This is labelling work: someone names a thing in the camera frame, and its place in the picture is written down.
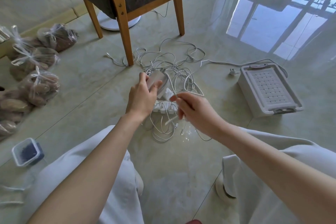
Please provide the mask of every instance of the plastic bag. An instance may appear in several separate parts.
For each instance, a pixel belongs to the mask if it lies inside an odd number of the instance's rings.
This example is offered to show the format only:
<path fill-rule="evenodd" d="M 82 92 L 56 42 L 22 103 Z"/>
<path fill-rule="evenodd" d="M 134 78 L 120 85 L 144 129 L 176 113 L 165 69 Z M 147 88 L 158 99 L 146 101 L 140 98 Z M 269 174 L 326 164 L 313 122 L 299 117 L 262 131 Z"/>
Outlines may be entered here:
<path fill-rule="evenodd" d="M 0 29 L 10 36 L 11 40 L 13 41 L 13 47 L 18 46 L 19 48 L 21 47 L 23 49 L 26 49 L 27 51 L 30 51 L 37 47 L 44 47 L 42 42 L 37 37 L 21 37 L 18 31 L 18 27 L 16 25 L 13 25 L 11 27 L 12 31 L 9 31 L 5 27 L 0 27 Z M 7 57 L 10 60 L 17 59 L 19 55 L 20 53 L 17 52 L 14 48 L 11 52 L 7 53 Z"/>
<path fill-rule="evenodd" d="M 72 29 L 66 29 L 64 24 L 54 24 L 52 28 L 40 28 L 37 31 L 37 38 L 45 47 L 52 48 L 57 52 L 77 43 L 78 33 Z"/>
<path fill-rule="evenodd" d="M 60 90 L 58 77 L 36 67 L 19 85 L 19 90 L 31 104 L 42 107 Z"/>
<path fill-rule="evenodd" d="M 36 67 L 47 70 L 60 60 L 58 52 L 50 48 L 39 47 L 28 51 L 23 47 L 15 46 L 14 49 L 19 56 L 11 62 L 9 72 L 17 81 L 21 81 Z"/>
<path fill-rule="evenodd" d="M 0 92 L 0 141 L 17 131 L 19 123 L 32 108 L 19 90 Z"/>

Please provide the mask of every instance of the round white base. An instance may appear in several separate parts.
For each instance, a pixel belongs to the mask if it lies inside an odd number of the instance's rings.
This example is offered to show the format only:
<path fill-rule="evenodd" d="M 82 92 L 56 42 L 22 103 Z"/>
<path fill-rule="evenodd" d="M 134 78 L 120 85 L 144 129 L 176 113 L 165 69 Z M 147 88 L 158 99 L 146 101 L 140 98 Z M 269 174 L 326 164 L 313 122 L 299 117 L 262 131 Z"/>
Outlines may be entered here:
<path fill-rule="evenodd" d="M 99 12 L 98 16 L 98 21 L 100 26 L 103 29 L 106 30 L 111 30 L 111 31 L 119 31 L 119 25 L 117 20 L 111 19 L 108 17 L 106 14 L 104 14 L 102 11 Z M 141 16 L 131 20 L 128 22 L 128 27 L 133 27 L 135 24 L 137 24 L 140 21 Z"/>

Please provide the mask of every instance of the shoe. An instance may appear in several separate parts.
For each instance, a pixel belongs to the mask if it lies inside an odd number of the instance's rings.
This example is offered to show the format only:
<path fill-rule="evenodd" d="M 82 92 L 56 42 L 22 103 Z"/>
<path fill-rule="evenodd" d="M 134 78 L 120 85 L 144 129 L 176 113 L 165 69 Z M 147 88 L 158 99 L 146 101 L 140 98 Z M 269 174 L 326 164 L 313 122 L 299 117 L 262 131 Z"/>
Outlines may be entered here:
<path fill-rule="evenodd" d="M 135 185 L 138 196 L 140 197 L 144 191 L 144 181 L 142 180 L 139 173 L 135 170 Z"/>
<path fill-rule="evenodd" d="M 235 197 L 230 196 L 224 188 L 223 173 L 221 172 L 215 182 L 216 192 L 219 198 L 224 202 L 232 202 Z"/>

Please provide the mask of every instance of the hand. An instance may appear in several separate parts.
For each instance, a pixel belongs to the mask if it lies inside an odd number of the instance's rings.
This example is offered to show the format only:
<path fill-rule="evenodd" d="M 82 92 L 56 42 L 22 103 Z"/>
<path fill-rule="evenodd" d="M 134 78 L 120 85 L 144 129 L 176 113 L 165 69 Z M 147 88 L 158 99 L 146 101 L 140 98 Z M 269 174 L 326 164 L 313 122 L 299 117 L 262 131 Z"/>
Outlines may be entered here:
<path fill-rule="evenodd" d="M 208 100 L 189 92 L 182 92 L 172 96 L 170 101 L 178 104 L 178 117 L 183 115 L 202 133 L 216 139 L 228 125 L 212 108 Z"/>
<path fill-rule="evenodd" d="M 158 88 L 162 85 L 162 81 L 157 81 L 148 90 L 146 84 L 148 78 L 145 73 L 139 74 L 139 83 L 131 87 L 126 107 L 126 113 L 136 115 L 141 121 L 153 110 Z"/>

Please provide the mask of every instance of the glossy floor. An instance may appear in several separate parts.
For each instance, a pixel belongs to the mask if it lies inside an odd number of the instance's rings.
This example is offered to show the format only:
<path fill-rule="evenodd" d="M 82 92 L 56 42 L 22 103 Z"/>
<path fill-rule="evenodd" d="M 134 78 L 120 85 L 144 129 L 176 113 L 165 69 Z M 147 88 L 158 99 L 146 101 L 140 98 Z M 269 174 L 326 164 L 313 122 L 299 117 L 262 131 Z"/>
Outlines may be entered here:
<path fill-rule="evenodd" d="M 289 82 L 304 103 L 303 112 L 253 118 L 237 85 L 229 77 L 232 66 L 188 63 L 195 81 L 216 111 L 229 122 L 255 130 L 301 137 L 336 151 L 336 0 L 183 0 L 185 32 L 178 37 L 173 3 L 166 18 L 149 12 L 130 30 L 133 51 L 138 47 L 158 51 L 166 38 L 196 44 L 206 59 L 245 63 L 271 58 L 283 65 Z M 158 12 L 165 13 L 166 6 Z M 60 77 L 61 91 L 45 107 L 35 110 L 20 131 L 0 143 L 0 182 L 26 186 L 48 163 L 108 125 L 124 113 L 130 87 L 143 70 L 116 66 L 124 56 L 119 33 L 104 31 L 98 40 L 88 15 L 69 23 L 79 32 L 79 42 L 60 54 L 52 69 Z M 166 42 L 163 52 L 177 60 L 186 58 L 186 46 Z M 2 86 L 15 82 L 7 59 L 0 60 Z M 214 181 L 221 158 L 231 152 L 216 141 L 197 134 L 176 136 L 158 143 L 140 127 L 129 146 L 132 161 L 144 180 L 141 206 L 145 223 L 238 223 L 235 203 L 224 205 L 216 196 Z M 11 147 L 24 138 L 36 138 L 45 159 L 30 169 L 16 168 Z M 0 200 L 14 195 L 0 194 Z M 0 221 L 16 223 L 20 208 L 1 208 Z"/>

